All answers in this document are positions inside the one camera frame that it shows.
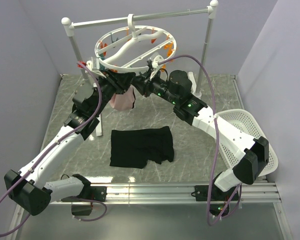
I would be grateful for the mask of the black underwear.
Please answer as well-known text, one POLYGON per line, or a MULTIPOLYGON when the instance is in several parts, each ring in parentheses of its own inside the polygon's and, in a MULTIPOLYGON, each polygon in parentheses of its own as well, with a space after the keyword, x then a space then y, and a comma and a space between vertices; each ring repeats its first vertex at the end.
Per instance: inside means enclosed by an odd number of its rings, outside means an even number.
POLYGON ((139 130, 112 130, 110 166, 143 169, 148 161, 174 161, 173 136, 168 126, 139 130))

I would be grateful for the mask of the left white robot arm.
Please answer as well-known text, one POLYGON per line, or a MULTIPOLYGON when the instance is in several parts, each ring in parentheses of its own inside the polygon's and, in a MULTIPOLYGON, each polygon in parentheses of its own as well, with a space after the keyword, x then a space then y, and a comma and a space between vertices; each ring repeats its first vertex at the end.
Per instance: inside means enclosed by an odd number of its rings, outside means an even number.
POLYGON ((78 148, 96 129, 98 116, 115 94, 124 94, 135 73, 115 73, 106 70, 98 86, 82 82, 73 96, 72 112, 55 138, 19 171, 10 170, 4 176, 8 196, 30 215, 40 214, 51 202, 64 198, 86 201, 91 197, 91 182, 80 174, 65 180, 50 182, 49 178, 63 160, 78 148))

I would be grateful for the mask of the white round clip hanger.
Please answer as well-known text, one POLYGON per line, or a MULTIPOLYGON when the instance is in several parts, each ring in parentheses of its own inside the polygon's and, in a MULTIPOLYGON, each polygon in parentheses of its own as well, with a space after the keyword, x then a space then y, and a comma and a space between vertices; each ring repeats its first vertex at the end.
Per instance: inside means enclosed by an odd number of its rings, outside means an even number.
POLYGON ((137 25, 129 14, 127 26, 111 30, 95 44, 95 57, 101 66, 119 73, 145 72, 145 63, 155 52, 170 62, 177 51, 175 37, 165 29, 137 25))

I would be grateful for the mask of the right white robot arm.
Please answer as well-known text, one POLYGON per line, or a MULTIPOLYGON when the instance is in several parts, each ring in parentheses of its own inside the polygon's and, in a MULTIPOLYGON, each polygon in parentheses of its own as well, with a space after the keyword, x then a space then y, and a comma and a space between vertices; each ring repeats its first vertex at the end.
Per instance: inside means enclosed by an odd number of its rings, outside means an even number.
POLYGON ((132 85, 144 97, 154 94, 171 103, 173 112, 182 121, 213 137, 217 145, 225 146, 237 163, 221 172, 210 187, 216 200, 223 199, 228 191, 239 185, 252 185, 269 162, 269 141, 264 136, 255 137, 236 128, 198 97, 192 94, 193 82, 189 74, 174 70, 167 80, 159 73, 136 76, 132 85))

